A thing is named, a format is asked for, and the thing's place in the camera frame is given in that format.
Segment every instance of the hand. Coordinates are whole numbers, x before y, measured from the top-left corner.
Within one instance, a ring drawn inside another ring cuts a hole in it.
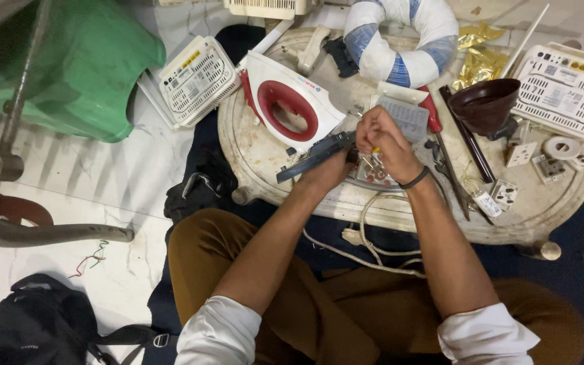
[[[348,173],[356,167],[355,164],[346,162],[347,153],[348,148],[304,172],[301,179],[295,184],[295,188],[312,190],[323,199],[330,190],[341,184]]]
[[[364,113],[358,123],[356,133],[358,149],[361,153],[372,153],[380,148],[378,157],[384,170],[400,184],[408,184],[420,175],[423,165],[411,151],[409,141],[389,112],[380,105]]]

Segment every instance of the black wristband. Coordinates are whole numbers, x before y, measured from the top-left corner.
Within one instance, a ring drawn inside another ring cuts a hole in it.
[[[428,168],[427,166],[424,166],[422,171],[412,181],[408,182],[405,185],[398,183],[398,181],[396,181],[396,183],[398,183],[398,185],[400,185],[400,187],[402,189],[407,190],[410,187],[413,187],[414,185],[418,184],[423,178],[425,178],[427,176],[428,173],[430,173],[430,168]]]

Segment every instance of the tape roll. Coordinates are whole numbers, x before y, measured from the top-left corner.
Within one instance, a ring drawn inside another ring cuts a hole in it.
[[[580,142],[569,137],[555,136],[544,141],[544,152],[556,160],[573,160],[581,152]]]

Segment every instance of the person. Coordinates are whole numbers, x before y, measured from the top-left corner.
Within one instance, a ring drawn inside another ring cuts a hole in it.
[[[358,123],[357,145],[363,153],[379,147],[402,185],[424,169],[380,106]],[[169,265],[184,326],[176,364],[582,360],[581,317],[540,286],[491,280],[430,175],[406,190],[426,280],[362,267],[319,282],[293,253],[315,207],[354,168],[345,157],[306,171],[260,229],[217,209],[174,228]]]

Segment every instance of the gold foil packet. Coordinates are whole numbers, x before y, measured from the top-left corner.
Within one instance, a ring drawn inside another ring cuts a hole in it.
[[[452,87],[461,90],[479,81],[494,80],[499,77],[506,62],[507,55],[492,51],[488,47],[469,47],[459,79],[454,81]]]
[[[467,27],[459,28],[459,49],[467,48],[486,42],[489,40],[495,40],[502,36],[506,29],[493,29],[486,24],[485,21],[481,21],[479,26],[468,25]]]

